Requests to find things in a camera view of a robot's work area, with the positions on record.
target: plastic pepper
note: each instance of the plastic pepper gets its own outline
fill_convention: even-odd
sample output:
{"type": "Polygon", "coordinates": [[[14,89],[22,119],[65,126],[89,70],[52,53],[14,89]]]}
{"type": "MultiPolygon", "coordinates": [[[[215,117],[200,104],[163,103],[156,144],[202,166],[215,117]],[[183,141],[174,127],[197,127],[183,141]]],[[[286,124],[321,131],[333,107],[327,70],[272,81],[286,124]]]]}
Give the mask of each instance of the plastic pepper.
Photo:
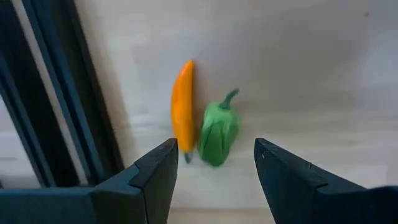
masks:
{"type": "Polygon", "coordinates": [[[232,98],[239,93],[236,88],[222,103],[210,103],[205,111],[199,138],[199,155],[212,166],[222,165],[238,133],[238,116],[231,109],[232,98]]]}
{"type": "Polygon", "coordinates": [[[178,148],[187,163],[191,161],[195,145],[195,129],[192,110],[193,61],[189,60],[178,75],[172,92],[171,120],[178,148]]]}

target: black metal frame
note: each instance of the black metal frame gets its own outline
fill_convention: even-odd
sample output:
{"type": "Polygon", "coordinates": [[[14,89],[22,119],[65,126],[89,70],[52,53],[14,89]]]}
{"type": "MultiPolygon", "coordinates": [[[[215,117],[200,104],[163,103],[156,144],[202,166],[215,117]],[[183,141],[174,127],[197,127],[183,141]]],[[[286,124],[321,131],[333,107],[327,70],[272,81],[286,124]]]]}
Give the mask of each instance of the black metal frame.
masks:
{"type": "Polygon", "coordinates": [[[78,176],[10,0],[0,1],[0,93],[43,187],[70,187],[78,176]]]}
{"type": "Polygon", "coordinates": [[[72,0],[23,0],[89,184],[123,170],[72,0]]]}

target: pepper stem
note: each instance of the pepper stem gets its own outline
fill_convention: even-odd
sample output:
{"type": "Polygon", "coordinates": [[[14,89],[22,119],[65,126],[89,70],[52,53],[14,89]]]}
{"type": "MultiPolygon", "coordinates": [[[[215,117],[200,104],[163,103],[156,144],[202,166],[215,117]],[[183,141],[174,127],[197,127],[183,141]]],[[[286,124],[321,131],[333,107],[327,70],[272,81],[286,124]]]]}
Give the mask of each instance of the pepper stem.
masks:
{"type": "Polygon", "coordinates": [[[220,103],[218,106],[222,109],[230,110],[231,109],[231,100],[239,93],[239,88],[235,88],[231,92],[226,95],[225,100],[220,103]]]}

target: orange vegetable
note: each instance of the orange vegetable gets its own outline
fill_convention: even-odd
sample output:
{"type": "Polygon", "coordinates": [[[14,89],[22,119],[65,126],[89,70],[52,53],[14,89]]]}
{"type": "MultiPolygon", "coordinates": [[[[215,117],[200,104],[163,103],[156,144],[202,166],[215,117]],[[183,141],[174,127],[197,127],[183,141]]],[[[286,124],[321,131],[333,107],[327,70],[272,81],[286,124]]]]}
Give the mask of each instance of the orange vegetable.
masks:
{"type": "Polygon", "coordinates": [[[193,122],[193,61],[189,60],[178,75],[172,92],[171,119],[174,136],[178,140],[178,148],[190,162],[190,153],[195,145],[195,129],[193,122]]]}

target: green vegetable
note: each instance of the green vegetable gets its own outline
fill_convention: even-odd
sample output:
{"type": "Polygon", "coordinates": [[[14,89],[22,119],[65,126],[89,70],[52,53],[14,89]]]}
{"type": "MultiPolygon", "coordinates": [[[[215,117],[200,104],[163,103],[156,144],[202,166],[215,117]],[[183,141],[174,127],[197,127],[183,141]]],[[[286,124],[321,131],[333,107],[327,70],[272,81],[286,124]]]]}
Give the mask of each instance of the green vegetable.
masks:
{"type": "Polygon", "coordinates": [[[238,133],[238,116],[231,109],[232,98],[239,93],[236,88],[221,103],[210,103],[205,111],[199,138],[199,155],[212,166],[222,165],[238,133]]]}

